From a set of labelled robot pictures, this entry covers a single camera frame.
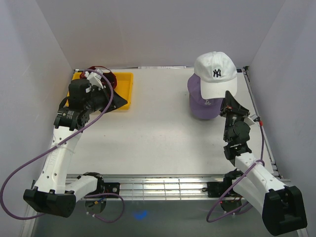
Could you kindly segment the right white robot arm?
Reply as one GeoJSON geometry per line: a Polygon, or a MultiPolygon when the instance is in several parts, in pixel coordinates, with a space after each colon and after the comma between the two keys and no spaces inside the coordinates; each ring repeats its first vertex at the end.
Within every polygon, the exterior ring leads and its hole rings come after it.
{"type": "Polygon", "coordinates": [[[220,198],[242,196],[261,214],[266,229],[274,236],[303,229],[308,222],[301,191],[274,177],[265,168],[263,159],[256,158],[247,145],[253,124],[249,114],[226,91],[220,109],[220,116],[226,119],[224,154],[236,169],[227,173],[220,198]]]}

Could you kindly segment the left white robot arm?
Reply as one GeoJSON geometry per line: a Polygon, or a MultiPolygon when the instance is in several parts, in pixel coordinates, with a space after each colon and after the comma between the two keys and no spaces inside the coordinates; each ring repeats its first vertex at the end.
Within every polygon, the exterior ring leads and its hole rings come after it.
{"type": "Polygon", "coordinates": [[[86,195],[100,197],[105,192],[101,174],[86,172],[67,185],[68,168],[90,114],[108,113],[126,104],[124,98],[105,84],[92,83],[88,79],[71,81],[69,95],[60,103],[54,121],[53,151],[47,155],[34,187],[25,190],[26,203],[40,213],[69,217],[81,198],[86,195]]]}

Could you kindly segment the purple baseball cap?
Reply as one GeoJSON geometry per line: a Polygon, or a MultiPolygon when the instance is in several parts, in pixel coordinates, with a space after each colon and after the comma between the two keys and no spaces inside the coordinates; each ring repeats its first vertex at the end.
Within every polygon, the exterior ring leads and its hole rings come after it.
{"type": "Polygon", "coordinates": [[[219,116],[223,98],[203,99],[200,91],[200,77],[193,74],[188,79],[187,88],[190,109],[196,118],[210,120],[219,116]]]}

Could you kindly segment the white baseball cap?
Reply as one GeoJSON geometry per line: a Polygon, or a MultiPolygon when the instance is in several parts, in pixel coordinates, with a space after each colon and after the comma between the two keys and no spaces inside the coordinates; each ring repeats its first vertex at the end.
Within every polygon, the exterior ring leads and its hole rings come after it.
{"type": "Polygon", "coordinates": [[[223,52],[200,55],[194,63],[194,73],[200,78],[203,99],[225,98],[226,91],[237,93],[237,68],[223,52]]]}

